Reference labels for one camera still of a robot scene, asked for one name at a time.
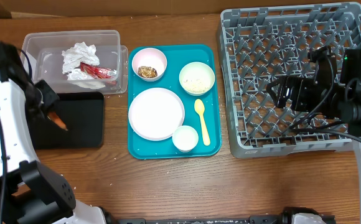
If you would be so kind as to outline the pale green bowl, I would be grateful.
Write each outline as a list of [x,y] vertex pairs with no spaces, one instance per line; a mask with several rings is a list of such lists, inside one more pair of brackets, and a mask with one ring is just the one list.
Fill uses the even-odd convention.
[[191,62],[181,69],[179,83],[188,94],[201,96],[214,86],[215,73],[205,63]]

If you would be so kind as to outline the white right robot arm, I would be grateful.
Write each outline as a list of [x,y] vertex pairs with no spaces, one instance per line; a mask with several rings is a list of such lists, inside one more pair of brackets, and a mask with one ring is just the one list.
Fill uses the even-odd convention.
[[311,78],[286,75],[267,84],[266,91],[275,107],[305,112],[305,117],[290,125],[294,133],[322,133],[344,136],[353,141],[359,169],[361,221],[361,49],[344,53],[340,80],[336,56],[329,46],[311,49],[307,57],[316,66]]

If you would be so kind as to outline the red snack wrapper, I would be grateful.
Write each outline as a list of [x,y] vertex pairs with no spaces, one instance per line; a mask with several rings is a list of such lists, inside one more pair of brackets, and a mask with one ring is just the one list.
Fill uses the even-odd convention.
[[118,77],[116,70],[88,65],[86,63],[80,64],[80,70],[96,79],[117,79]]

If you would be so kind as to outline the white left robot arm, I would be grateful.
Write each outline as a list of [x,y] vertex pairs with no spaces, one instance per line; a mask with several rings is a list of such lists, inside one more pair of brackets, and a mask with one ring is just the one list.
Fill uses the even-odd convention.
[[44,80],[33,82],[23,56],[0,42],[0,223],[114,223],[104,208],[77,200],[36,154],[101,145],[103,95],[56,93]]

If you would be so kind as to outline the white napkin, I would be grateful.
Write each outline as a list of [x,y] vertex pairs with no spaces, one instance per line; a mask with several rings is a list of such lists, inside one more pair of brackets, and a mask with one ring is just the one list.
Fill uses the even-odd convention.
[[100,90],[105,87],[100,81],[94,81],[91,76],[80,70],[80,64],[100,66],[100,59],[96,55],[95,45],[87,45],[85,42],[76,43],[73,47],[62,51],[62,73],[68,81],[78,80],[73,84],[89,90]]

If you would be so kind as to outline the orange carrot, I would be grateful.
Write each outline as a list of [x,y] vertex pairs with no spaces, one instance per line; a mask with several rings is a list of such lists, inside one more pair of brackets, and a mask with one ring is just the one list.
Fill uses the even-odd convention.
[[56,112],[54,111],[50,111],[47,115],[47,117],[53,122],[55,123],[59,128],[67,131],[67,126],[66,124],[60,119],[60,117],[56,114]]

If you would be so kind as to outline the pale green cup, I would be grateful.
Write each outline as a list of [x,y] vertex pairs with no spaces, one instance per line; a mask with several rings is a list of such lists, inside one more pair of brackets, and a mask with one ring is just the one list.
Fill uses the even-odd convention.
[[191,126],[180,126],[172,135],[172,142],[180,152],[189,152],[193,150],[198,141],[199,135]]

